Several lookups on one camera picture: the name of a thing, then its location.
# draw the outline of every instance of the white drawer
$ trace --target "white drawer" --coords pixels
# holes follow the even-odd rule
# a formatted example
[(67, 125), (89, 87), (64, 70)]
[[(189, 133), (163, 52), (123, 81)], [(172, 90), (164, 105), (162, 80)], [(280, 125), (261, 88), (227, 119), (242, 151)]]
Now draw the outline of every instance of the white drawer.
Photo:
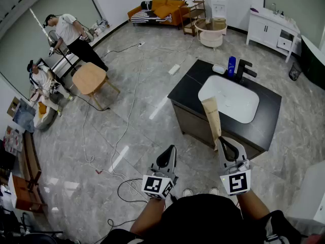
[(288, 39), (286, 39), (284, 37), (281, 37), (281, 36), (278, 39), (278, 47), (282, 48), (282, 49), (285, 49), (285, 50), (288, 50), (288, 51), (290, 51), (292, 43), (293, 42), (291, 40), (288, 40)]

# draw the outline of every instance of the bathroom sink cabinet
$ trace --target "bathroom sink cabinet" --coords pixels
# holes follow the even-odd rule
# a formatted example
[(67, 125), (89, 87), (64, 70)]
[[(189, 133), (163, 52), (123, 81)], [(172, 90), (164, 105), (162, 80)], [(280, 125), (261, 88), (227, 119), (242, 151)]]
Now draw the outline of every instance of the bathroom sink cabinet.
[[(250, 40), (268, 46), (286, 56), (287, 63), (300, 30), (295, 23), (274, 15), (266, 8), (256, 8), (257, 12), (250, 11), (249, 27), (246, 45)], [(282, 33), (289, 35), (289, 39), (284, 39)]]
[[(207, 118), (198, 117), (197, 115), (191, 113), (189, 109), (185, 110), (183, 107), (178, 106), (176, 102), (172, 101), (172, 103), (182, 134), (188, 134), (209, 147), (214, 148), (215, 144)], [(265, 152), (264, 149), (257, 149), (256, 146), (245, 143), (240, 138), (233, 136), (224, 130), (221, 131), (221, 134), (222, 136), (233, 138), (242, 144), (245, 148), (248, 159), (253, 159), (254, 157), (257, 157)]]
[[(213, 72), (212, 66), (198, 59), (170, 92), (168, 98), (173, 104), (181, 132), (214, 148), (211, 128), (198, 94), (210, 76), (229, 78), (226, 74), (219, 75)], [(244, 124), (219, 112), (221, 135), (242, 144), (247, 158), (252, 159), (270, 148), (282, 97), (245, 77), (241, 85), (259, 97), (255, 116), (251, 122)]]

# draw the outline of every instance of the black faucet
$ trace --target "black faucet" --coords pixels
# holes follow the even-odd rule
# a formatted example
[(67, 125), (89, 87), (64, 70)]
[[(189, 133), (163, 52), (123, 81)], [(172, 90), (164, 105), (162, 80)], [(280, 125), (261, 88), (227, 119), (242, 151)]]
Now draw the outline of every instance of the black faucet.
[(237, 68), (237, 73), (235, 76), (235, 82), (237, 83), (242, 83), (243, 82), (243, 73), (247, 73), (250, 76), (253, 76), (254, 78), (256, 78), (257, 73), (253, 72), (251, 70), (249, 70), (248, 68), (246, 68), (245, 66), (250, 66), (253, 67), (253, 64), (250, 62), (247, 62), (246, 60), (240, 59), (239, 63), (238, 63), (238, 68)]

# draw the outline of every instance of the seated person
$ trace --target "seated person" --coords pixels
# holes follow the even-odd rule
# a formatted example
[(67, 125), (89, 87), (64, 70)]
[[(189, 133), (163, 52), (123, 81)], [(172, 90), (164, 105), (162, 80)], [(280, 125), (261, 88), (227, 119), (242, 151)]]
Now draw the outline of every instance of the seated person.
[(54, 93), (53, 88), (56, 91), (61, 93), (66, 99), (72, 101), (74, 99), (64, 87), (58, 83), (52, 73), (49, 71), (49, 68), (45, 65), (37, 66), (31, 60), (27, 66), (27, 70), (29, 72), (29, 80), (35, 86), (35, 88), (40, 93), (40, 101), (47, 107), (53, 108), (57, 111), (58, 115), (62, 115), (62, 107), (57, 104), (54, 104), (50, 100), (50, 94)]

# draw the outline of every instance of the white sink basin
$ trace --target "white sink basin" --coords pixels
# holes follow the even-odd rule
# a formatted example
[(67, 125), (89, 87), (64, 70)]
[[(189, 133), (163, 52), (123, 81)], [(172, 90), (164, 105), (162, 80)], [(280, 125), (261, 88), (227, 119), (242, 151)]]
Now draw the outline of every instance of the white sink basin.
[(219, 112), (230, 116), (240, 123), (250, 123), (254, 119), (258, 104), (258, 95), (220, 76), (210, 76), (199, 91), (199, 99), (215, 96)]

